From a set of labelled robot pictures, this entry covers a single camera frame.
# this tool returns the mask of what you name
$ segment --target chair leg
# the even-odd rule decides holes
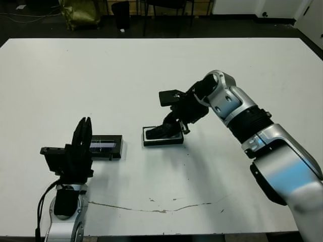
[[[192,0],[192,12],[191,12],[191,24],[190,24],[190,27],[192,27],[192,24],[193,24],[193,18],[194,18],[194,0]]]
[[[209,0],[209,2],[208,2],[207,11],[206,11],[206,15],[207,15],[207,16],[208,16],[208,11],[209,11],[209,9],[210,9],[210,5],[211,5],[211,0]]]
[[[106,12],[107,12],[107,15],[109,16],[109,7],[107,5],[107,0],[104,0],[104,1],[105,1]]]
[[[148,17],[148,9],[149,9],[149,4],[145,4],[145,22],[143,25],[143,36],[146,36],[146,24],[147,24],[147,17]]]

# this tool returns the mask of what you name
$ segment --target table surface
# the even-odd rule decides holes
[[[299,39],[10,39],[0,48],[0,235],[34,235],[37,202],[57,178],[40,148],[70,143],[83,116],[93,134],[124,137],[121,160],[93,162],[85,235],[296,230],[212,112],[183,145],[142,146],[142,127],[169,112],[158,92],[186,91],[214,69],[323,167],[323,64]]]

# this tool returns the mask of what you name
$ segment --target wall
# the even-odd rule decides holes
[[[306,15],[301,14],[295,27],[303,32],[318,47],[323,49],[323,39],[320,37],[323,34],[323,3],[322,0],[313,0],[310,2],[311,5]]]
[[[213,14],[254,14],[258,0],[214,0]]]
[[[214,0],[213,14],[256,14],[298,19],[311,0]]]
[[[303,0],[266,0],[258,17],[267,12],[268,18],[292,19]]]

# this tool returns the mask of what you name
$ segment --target trash can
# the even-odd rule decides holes
[[[112,4],[112,12],[116,17],[117,29],[129,29],[130,13],[129,1]]]

